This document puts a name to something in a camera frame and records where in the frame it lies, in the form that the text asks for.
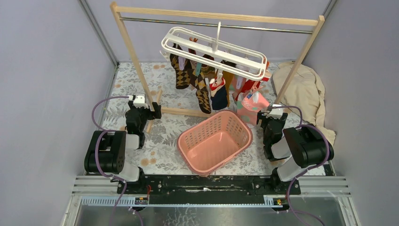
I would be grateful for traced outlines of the pink patterned sock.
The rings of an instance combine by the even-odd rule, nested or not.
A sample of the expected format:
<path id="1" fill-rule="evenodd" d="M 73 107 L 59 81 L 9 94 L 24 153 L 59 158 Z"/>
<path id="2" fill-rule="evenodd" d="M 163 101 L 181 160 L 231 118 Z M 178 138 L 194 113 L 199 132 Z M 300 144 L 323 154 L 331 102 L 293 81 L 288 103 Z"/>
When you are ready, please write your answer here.
<path id="1" fill-rule="evenodd" d="M 244 123 L 256 125 L 258 112 L 266 109 L 270 103 L 259 92 L 249 92 L 237 101 L 237 115 Z"/>

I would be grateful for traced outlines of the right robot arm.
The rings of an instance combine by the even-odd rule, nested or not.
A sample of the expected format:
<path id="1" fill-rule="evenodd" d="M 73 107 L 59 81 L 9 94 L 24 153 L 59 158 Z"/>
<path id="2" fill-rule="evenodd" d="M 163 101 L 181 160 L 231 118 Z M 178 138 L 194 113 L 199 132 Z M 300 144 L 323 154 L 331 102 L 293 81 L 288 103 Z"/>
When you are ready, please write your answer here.
<path id="1" fill-rule="evenodd" d="M 288 182 L 309 168 L 334 157 L 334 149 L 326 137 L 311 124 L 284 129 L 287 113 L 277 118 L 264 112 L 257 113 L 263 129 L 263 150 L 271 162 L 284 160 L 271 174 L 270 188 L 276 194 L 288 189 Z"/>

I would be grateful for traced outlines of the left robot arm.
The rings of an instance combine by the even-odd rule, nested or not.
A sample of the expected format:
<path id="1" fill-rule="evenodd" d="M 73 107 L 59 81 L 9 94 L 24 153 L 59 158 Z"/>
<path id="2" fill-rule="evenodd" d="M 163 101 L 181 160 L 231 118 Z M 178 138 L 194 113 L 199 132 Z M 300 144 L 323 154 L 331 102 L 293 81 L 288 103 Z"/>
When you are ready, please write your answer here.
<path id="1" fill-rule="evenodd" d="M 130 109 L 125 113 L 124 131 L 96 130 L 91 138 L 84 159 L 87 173 L 100 174 L 112 180 L 128 182 L 128 188 L 139 194 L 145 190 L 146 181 L 141 178 L 142 169 L 125 165 L 127 149 L 141 149 L 144 146 L 144 129 L 147 121 L 161 118 L 161 106 L 153 102 L 154 111 L 138 107 L 129 102 Z"/>

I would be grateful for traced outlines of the pink laundry basket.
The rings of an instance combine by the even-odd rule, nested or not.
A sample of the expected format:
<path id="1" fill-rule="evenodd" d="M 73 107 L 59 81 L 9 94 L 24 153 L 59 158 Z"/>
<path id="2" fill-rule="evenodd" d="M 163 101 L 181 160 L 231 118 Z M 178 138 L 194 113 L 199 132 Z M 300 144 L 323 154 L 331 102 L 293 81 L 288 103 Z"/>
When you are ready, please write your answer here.
<path id="1" fill-rule="evenodd" d="M 236 113 L 224 110 L 184 131 L 176 146 L 191 172 L 207 177 L 246 150 L 252 140 L 252 131 Z"/>

